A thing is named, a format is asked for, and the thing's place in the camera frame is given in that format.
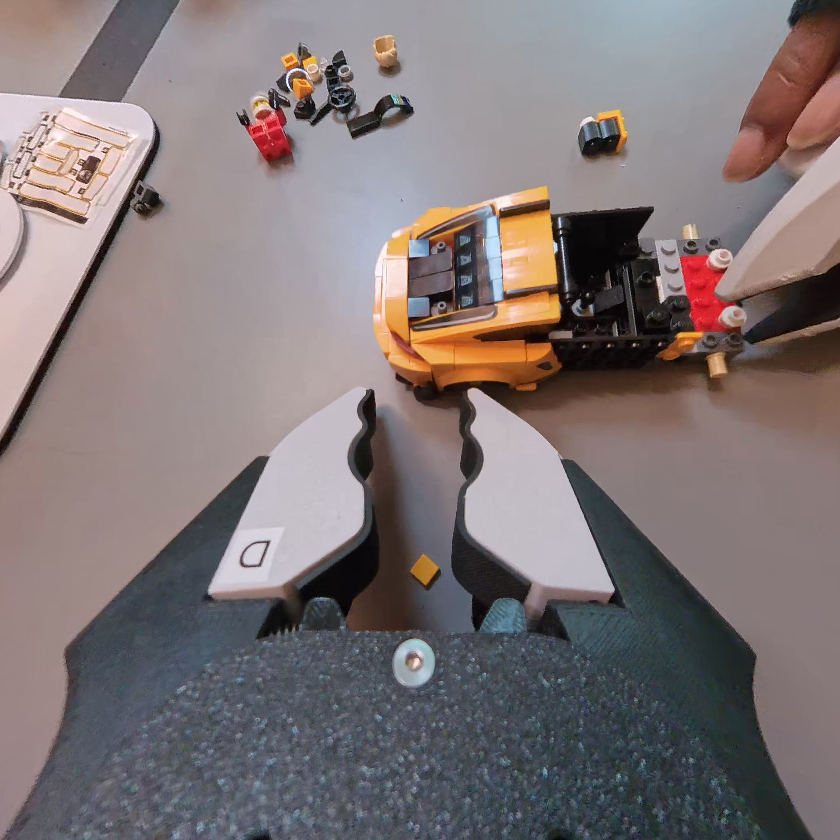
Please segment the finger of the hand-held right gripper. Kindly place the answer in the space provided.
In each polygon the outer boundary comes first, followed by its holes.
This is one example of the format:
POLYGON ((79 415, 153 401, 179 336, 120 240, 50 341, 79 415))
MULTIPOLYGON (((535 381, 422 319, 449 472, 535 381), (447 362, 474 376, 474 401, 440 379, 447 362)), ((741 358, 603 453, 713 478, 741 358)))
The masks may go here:
POLYGON ((717 284, 728 302, 825 274, 839 259, 839 141, 755 228, 717 284))
POLYGON ((839 265, 790 284, 780 306, 744 334, 751 344, 811 338, 839 329, 839 265))

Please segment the pile of small lego parts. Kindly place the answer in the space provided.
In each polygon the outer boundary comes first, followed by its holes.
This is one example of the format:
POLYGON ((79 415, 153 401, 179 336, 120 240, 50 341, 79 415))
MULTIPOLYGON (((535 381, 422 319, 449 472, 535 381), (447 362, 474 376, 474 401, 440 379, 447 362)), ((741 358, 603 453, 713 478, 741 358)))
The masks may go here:
POLYGON ((312 127, 327 118, 349 127, 360 114, 346 51, 323 55, 305 41, 281 56, 280 74, 266 99, 274 110, 290 110, 295 119, 312 127))

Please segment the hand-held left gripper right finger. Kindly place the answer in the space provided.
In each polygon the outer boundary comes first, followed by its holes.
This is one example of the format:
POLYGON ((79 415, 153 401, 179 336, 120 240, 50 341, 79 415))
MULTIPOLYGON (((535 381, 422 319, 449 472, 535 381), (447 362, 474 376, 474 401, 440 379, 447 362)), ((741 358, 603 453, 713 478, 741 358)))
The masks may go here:
POLYGON ((532 623, 550 602, 609 603, 613 579, 555 447, 478 388, 463 394, 459 432, 451 564, 473 622, 500 599, 532 623))

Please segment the small black yellow lego assembly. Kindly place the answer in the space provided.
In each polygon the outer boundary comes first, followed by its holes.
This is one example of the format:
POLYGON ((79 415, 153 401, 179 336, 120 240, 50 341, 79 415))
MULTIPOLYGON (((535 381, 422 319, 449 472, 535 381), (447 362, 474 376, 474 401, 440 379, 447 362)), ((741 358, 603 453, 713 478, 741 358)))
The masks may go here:
POLYGON ((594 158, 605 154, 620 154, 627 143, 627 126, 621 110, 599 112, 586 117, 580 124, 578 144, 581 155, 594 158))

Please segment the person's right hand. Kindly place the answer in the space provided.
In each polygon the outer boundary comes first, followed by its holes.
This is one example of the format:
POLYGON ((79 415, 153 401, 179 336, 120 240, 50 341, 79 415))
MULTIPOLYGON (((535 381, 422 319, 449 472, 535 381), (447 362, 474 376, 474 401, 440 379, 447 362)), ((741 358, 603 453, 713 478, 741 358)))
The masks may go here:
POLYGON ((743 114, 724 164, 725 182, 750 181, 787 148, 838 140, 839 15, 790 28, 743 114))

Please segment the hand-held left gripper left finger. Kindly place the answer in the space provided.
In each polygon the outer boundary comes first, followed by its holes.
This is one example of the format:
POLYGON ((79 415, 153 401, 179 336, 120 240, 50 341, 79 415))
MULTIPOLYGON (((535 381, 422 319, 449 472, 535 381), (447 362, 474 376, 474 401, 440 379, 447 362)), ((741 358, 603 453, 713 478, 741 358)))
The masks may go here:
POLYGON ((279 600, 301 612, 319 598, 343 614, 373 582, 375 394, 355 387, 294 428, 267 457, 207 595, 279 600))

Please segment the lego sticker sheet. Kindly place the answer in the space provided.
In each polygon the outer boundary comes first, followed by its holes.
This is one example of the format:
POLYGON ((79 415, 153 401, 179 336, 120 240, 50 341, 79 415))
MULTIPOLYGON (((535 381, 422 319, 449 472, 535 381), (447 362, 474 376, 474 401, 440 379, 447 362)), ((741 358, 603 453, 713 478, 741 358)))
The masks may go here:
POLYGON ((2 166, 1 187, 21 206, 86 226, 129 171, 141 147, 133 131, 72 108, 40 113, 2 166))

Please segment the black lego wrench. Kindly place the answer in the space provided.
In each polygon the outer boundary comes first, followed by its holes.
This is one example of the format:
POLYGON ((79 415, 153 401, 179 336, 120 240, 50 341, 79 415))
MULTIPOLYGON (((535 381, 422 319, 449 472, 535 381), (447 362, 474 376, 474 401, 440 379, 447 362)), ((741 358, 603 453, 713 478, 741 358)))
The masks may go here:
POLYGON ((381 98, 369 112, 349 119, 347 129, 354 140, 372 133, 396 119, 407 118, 415 113, 410 100, 401 94, 388 94, 381 98))

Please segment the yellow lego car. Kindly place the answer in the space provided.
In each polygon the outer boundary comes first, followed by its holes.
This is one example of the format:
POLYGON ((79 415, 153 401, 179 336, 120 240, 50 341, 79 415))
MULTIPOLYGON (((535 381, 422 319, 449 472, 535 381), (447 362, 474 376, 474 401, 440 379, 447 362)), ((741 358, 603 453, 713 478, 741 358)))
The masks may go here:
POLYGON ((645 238, 651 206, 552 213, 546 187, 428 210, 374 272, 374 336, 426 403, 483 383, 532 392, 562 371, 700 359, 710 377, 747 346, 716 293, 718 238, 645 238))

